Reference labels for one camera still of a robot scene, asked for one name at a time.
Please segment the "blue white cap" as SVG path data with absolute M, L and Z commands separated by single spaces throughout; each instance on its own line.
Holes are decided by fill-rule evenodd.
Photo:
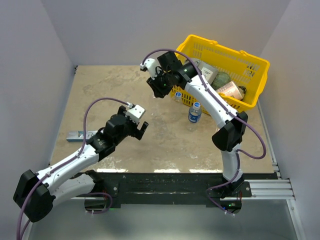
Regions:
M 180 99 L 182 97 L 182 93 L 177 91 L 174 96 L 175 98 Z

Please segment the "clear plastic bottle large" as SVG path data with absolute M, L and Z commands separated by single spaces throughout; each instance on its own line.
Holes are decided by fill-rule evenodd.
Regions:
M 181 103 L 181 102 L 182 102 L 182 97 L 181 97 L 181 96 L 176 96 L 176 95 L 174 95 L 174 96 L 173 96 L 173 100 L 174 100 L 175 102 L 177 102 L 177 103 Z

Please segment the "Pocari Sweat bottle cap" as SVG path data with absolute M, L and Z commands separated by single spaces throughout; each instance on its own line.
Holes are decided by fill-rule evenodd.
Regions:
M 195 109 L 199 109 L 199 108 L 201 107 L 201 104 L 196 101 L 196 102 L 193 103 L 193 107 L 194 107 Z

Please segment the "blue label Pocari bottle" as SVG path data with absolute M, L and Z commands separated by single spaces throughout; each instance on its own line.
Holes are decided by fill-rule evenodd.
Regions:
M 188 120 L 196 124 L 202 116 L 202 110 L 200 107 L 191 106 L 188 111 Z

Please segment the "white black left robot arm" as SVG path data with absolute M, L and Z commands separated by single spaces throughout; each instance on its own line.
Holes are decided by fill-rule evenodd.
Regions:
M 75 175 L 108 157 L 126 137 L 141 140 L 149 126 L 144 122 L 138 127 L 145 112 L 138 104 L 120 106 L 105 127 L 87 139 L 76 152 L 36 173 L 30 169 L 25 171 L 13 195 L 22 214 L 35 223 L 48 215 L 62 201 L 63 195 L 75 197 L 90 193 L 99 196 L 104 184 L 94 177 L 94 173 L 83 173 L 79 177 Z

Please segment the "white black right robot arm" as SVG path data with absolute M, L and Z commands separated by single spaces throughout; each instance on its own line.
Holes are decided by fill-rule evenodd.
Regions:
M 240 190 L 242 178 L 239 151 L 246 130 L 248 115 L 238 112 L 214 91 L 197 64 L 188 59 L 186 64 L 176 56 L 178 51 L 164 48 L 157 59 L 146 56 L 140 70 L 149 72 L 147 84 L 155 97 L 164 98 L 173 87 L 178 86 L 196 98 L 219 127 L 212 135 L 213 144 L 220 150 L 223 163 L 223 192 L 230 197 Z

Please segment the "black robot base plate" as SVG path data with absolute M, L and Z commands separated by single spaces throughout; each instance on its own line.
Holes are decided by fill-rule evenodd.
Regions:
M 78 176 L 93 179 L 94 197 L 106 193 L 104 201 L 112 208 L 123 205 L 205 205 L 221 206 L 235 213 L 242 199 L 252 196 L 244 177 L 228 183 L 221 173 L 102 173 L 88 170 Z

